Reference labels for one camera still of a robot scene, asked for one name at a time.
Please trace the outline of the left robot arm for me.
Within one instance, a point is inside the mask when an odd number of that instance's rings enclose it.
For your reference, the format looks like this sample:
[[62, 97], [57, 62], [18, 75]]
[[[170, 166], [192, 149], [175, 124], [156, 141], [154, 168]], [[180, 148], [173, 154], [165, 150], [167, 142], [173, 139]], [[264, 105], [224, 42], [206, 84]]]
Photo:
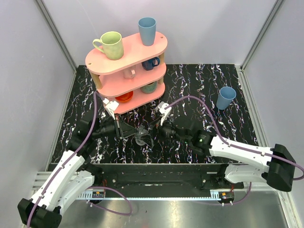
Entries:
[[67, 150], [45, 183], [30, 199], [18, 204], [21, 221], [28, 228], [57, 228], [62, 216], [76, 199], [97, 204], [108, 189], [101, 167], [85, 163], [96, 147], [97, 138], [136, 134], [136, 128], [119, 116], [100, 121], [86, 116], [72, 133]]

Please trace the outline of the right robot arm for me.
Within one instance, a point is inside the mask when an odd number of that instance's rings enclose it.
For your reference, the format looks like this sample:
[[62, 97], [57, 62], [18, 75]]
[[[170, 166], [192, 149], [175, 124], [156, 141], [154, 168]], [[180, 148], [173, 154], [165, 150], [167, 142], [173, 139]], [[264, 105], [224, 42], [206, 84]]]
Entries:
[[215, 177], [220, 188], [239, 182], [265, 182], [276, 190], [292, 190], [295, 160], [283, 145], [276, 144], [273, 148], [248, 145], [209, 133], [194, 124], [186, 127], [164, 122], [157, 131], [164, 138], [185, 142], [197, 155], [239, 161], [240, 165], [226, 165]]

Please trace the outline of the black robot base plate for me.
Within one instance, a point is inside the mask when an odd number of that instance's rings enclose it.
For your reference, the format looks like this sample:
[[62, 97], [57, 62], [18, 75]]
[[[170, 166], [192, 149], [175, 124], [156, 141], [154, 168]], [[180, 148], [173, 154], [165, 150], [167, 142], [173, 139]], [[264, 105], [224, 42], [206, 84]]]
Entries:
[[226, 164], [84, 164], [78, 171], [92, 172], [97, 181], [110, 188], [125, 186], [184, 186], [198, 189], [244, 189], [224, 178]]

